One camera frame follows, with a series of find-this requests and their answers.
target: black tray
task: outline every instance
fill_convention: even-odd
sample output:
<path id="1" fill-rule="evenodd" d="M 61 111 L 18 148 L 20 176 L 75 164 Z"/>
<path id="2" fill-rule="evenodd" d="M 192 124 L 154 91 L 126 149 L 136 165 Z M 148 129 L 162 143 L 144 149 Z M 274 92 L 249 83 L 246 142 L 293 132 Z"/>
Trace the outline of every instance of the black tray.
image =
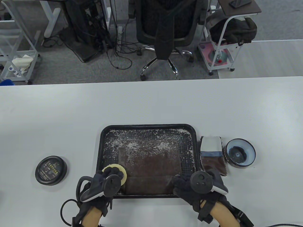
<path id="1" fill-rule="evenodd" d="M 197 149 L 196 131 L 188 124 L 160 125 L 110 125 L 103 129 L 100 136 L 99 153 L 96 171 L 105 166 L 118 163 L 118 148 L 122 143 L 135 140 L 154 140 L 174 138 L 178 140 L 182 174 L 192 174 L 201 169 Z M 114 198 L 176 198 L 168 195 L 123 195 Z"/>

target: chair caster wheel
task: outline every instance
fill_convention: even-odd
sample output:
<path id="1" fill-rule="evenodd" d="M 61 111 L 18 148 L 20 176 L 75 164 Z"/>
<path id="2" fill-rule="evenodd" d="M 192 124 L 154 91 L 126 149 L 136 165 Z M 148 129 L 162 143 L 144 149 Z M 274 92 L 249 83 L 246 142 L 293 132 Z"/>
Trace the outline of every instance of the chair caster wheel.
<path id="1" fill-rule="evenodd" d="M 142 51 L 141 50 L 137 50 L 137 55 L 138 56 L 142 56 Z"/>
<path id="2" fill-rule="evenodd" d="M 190 63 L 193 63 L 194 62 L 194 56 L 190 56 L 187 61 L 190 62 Z"/>
<path id="3" fill-rule="evenodd" d="M 140 80 L 141 81 L 146 81 L 147 80 L 147 76 L 146 75 L 140 75 Z"/>

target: label on tin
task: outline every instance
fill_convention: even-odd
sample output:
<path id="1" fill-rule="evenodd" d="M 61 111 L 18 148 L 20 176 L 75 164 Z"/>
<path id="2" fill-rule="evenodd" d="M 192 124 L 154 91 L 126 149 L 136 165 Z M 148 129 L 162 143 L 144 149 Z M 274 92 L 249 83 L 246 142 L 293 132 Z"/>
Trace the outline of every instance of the label on tin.
<path id="1" fill-rule="evenodd" d="M 42 179 L 49 181 L 57 177 L 61 171 L 60 163 L 56 159 L 50 159 L 41 165 L 39 174 Z"/>

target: black bag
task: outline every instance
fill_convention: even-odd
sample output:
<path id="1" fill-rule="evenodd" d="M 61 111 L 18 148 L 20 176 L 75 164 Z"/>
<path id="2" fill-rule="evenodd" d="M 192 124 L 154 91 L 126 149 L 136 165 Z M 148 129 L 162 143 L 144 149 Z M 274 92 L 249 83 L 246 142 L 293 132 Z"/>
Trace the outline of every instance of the black bag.
<path id="1" fill-rule="evenodd" d="M 219 42 L 226 21 L 221 20 L 210 28 L 211 39 L 215 43 Z M 251 18 L 245 18 L 245 21 L 233 18 L 228 22 L 223 38 L 228 44 L 238 43 L 241 46 L 243 43 L 251 43 L 256 35 L 257 26 Z"/>

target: office chair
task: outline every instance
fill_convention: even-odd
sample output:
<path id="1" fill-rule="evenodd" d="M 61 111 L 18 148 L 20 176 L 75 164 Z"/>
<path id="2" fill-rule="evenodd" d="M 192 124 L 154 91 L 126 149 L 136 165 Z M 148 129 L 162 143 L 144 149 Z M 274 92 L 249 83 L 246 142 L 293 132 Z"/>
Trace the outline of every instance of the office chair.
<path id="1" fill-rule="evenodd" d="M 147 80 L 145 72 L 157 60 L 167 60 L 176 80 L 179 79 L 169 57 L 180 54 L 188 62 L 194 62 L 190 51 L 180 51 L 177 47 L 190 45 L 197 24 L 204 24 L 207 7 L 208 0 L 128 0 L 128 17 L 136 18 L 138 42 L 146 44 L 137 49 L 137 55 L 141 56 L 143 50 L 156 53 L 142 68 L 141 81 Z"/>

